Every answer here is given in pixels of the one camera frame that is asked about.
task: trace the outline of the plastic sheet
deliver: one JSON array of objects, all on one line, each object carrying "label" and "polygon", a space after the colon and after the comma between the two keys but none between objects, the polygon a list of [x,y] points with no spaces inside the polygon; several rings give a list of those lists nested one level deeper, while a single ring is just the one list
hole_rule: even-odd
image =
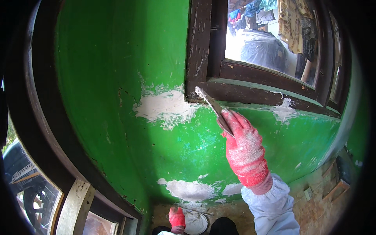
[{"label": "plastic sheet", "polygon": [[274,35],[253,30],[244,35],[244,42],[240,55],[242,61],[286,73],[287,50]]}]

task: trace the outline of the putty knife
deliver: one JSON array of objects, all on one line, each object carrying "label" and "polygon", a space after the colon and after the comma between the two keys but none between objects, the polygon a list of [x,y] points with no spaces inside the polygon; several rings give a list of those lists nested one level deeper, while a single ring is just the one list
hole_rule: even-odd
[{"label": "putty knife", "polygon": [[232,136],[235,139],[234,134],[232,133],[229,125],[225,121],[225,119],[222,116],[222,107],[219,106],[219,104],[212,98],[210,97],[204,90],[196,86],[196,94],[203,98],[209,106],[214,110],[215,114],[217,115],[217,123],[219,127],[222,128],[225,132],[227,132],[230,136]]}]

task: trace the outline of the person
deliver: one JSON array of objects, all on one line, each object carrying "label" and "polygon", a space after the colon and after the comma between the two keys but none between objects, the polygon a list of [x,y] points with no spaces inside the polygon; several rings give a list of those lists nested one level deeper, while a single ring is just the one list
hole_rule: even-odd
[{"label": "person", "polygon": [[[241,196],[248,204],[255,222],[257,235],[299,234],[300,226],[294,218],[294,198],[282,179],[270,173],[264,158],[265,149],[259,135],[248,119],[241,114],[223,109],[222,116],[235,138],[223,133],[226,141],[226,158],[231,169],[244,185]],[[185,218],[182,209],[171,207],[171,229],[156,227],[152,235],[183,234]],[[235,223],[229,218],[217,219],[211,226],[210,235],[238,235]]]}]

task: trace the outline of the window glass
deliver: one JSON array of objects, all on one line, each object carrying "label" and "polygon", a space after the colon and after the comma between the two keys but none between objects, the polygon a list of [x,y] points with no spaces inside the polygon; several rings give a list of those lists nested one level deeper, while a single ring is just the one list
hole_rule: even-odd
[{"label": "window glass", "polygon": [[334,102],[337,102],[335,100],[335,95],[337,92],[337,87],[338,87],[338,75],[340,73],[340,68],[342,66],[342,53],[341,53],[341,38],[340,38],[340,33],[338,29],[338,23],[334,16],[332,15],[331,12],[330,17],[332,20],[332,27],[333,27],[333,32],[334,32],[334,45],[335,45],[335,64],[334,64],[334,78],[333,78],[333,85],[332,85],[332,90],[330,92],[329,98],[333,100]]},{"label": "window glass", "polygon": [[318,31],[311,0],[229,0],[225,58],[315,86]]},{"label": "window glass", "polygon": [[42,176],[17,138],[8,118],[6,146],[2,149],[6,180],[35,234],[50,234],[62,192]]},{"label": "window glass", "polygon": [[113,235],[117,227],[118,223],[113,223],[89,211],[83,235]]}]

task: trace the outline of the gloved hand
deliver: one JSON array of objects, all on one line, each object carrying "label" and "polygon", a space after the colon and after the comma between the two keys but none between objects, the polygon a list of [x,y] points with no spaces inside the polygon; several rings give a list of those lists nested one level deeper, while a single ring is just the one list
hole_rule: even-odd
[{"label": "gloved hand", "polygon": [[226,132],[222,134],[227,138],[226,158],[231,169],[254,194],[265,194],[272,187],[273,179],[264,158],[262,137],[243,115],[223,109],[222,116],[235,136],[234,139]]},{"label": "gloved hand", "polygon": [[182,208],[171,207],[168,214],[171,223],[171,232],[174,234],[183,234],[185,229],[185,216]]}]

